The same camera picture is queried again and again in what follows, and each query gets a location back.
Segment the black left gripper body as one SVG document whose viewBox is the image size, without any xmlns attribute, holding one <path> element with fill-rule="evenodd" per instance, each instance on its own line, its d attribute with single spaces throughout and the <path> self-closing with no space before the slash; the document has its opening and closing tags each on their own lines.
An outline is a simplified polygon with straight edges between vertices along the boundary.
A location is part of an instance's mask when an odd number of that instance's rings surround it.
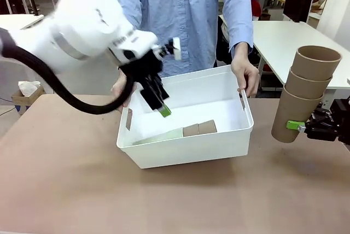
<svg viewBox="0 0 350 234">
<path fill-rule="evenodd" d="M 156 77 L 162 71 L 162 61 L 153 51 L 149 51 L 142 58 L 121 66 L 121 71 L 134 82 L 142 83 L 147 78 Z"/>
</svg>

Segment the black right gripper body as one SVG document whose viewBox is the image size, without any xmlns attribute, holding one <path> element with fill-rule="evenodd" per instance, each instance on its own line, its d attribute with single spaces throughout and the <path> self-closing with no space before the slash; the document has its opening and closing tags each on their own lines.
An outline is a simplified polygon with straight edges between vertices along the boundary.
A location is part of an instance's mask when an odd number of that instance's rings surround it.
<svg viewBox="0 0 350 234">
<path fill-rule="evenodd" d="M 349 99 L 335 99 L 330 107 L 338 140 L 349 144 Z"/>
</svg>

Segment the person's right hand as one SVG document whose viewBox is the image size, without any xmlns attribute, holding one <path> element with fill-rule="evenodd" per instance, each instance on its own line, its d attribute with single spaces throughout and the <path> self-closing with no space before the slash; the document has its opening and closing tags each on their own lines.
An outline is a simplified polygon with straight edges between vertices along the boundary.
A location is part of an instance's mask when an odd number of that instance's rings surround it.
<svg viewBox="0 0 350 234">
<path fill-rule="evenodd" d="M 120 94 L 122 93 L 125 87 L 125 84 L 126 84 L 126 76 L 125 74 L 120 73 L 115 84 L 111 88 L 111 92 L 114 95 L 114 97 L 118 98 L 120 96 Z"/>
</svg>

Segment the person's left hand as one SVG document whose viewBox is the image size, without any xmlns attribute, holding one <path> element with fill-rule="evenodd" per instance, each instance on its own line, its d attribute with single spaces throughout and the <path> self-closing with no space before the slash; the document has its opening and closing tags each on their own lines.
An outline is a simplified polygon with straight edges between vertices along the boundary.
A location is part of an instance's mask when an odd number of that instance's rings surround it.
<svg viewBox="0 0 350 234">
<path fill-rule="evenodd" d="M 259 70 L 248 59 L 248 44 L 240 42 L 235 45 L 231 70 L 237 78 L 238 91 L 245 91 L 247 97 L 255 96 L 260 81 Z"/>
</svg>

